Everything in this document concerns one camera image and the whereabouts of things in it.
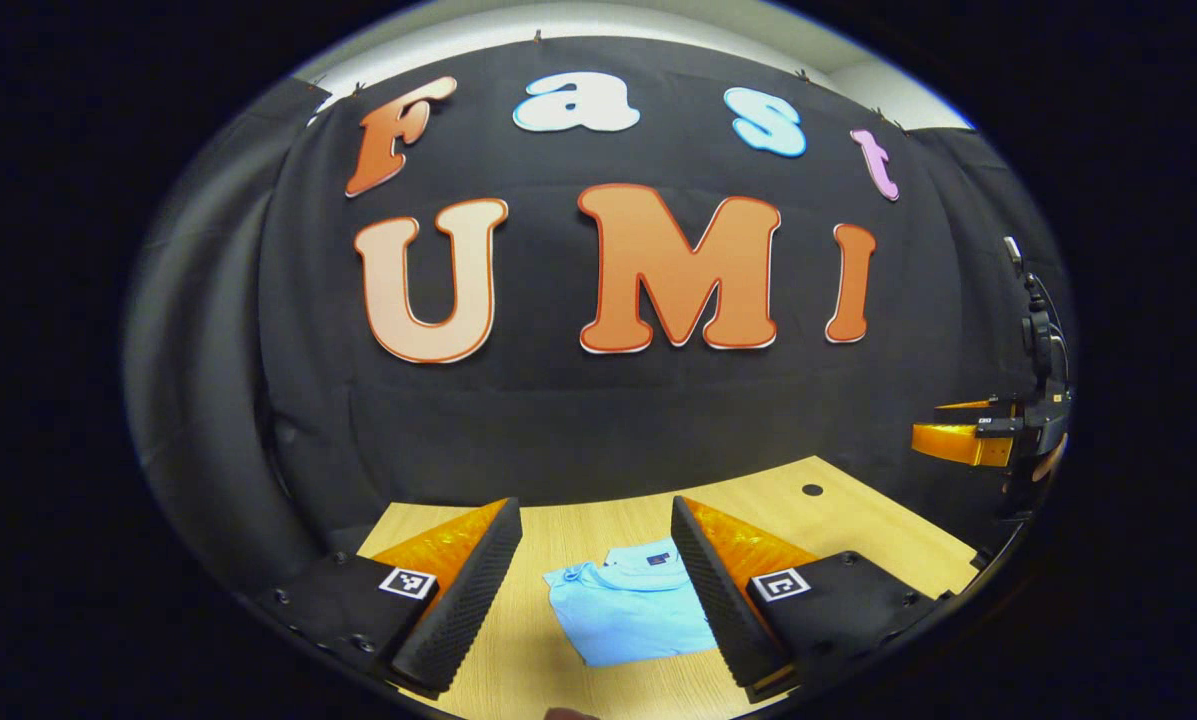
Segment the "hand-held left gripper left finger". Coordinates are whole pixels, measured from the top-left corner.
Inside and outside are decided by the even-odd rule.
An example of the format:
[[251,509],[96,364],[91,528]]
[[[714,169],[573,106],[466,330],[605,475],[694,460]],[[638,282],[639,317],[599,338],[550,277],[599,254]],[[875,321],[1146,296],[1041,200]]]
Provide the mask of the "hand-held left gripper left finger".
[[371,556],[330,553],[254,594],[278,628],[371,682],[451,688],[522,538],[502,498]]

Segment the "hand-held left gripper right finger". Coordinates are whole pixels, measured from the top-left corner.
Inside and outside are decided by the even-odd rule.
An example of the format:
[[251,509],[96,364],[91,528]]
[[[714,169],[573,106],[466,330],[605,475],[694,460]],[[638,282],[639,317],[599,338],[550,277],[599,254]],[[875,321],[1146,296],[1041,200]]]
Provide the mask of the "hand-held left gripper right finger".
[[672,501],[672,541],[752,703],[862,673],[946,602],[863,553],[818,557],[693,498]]

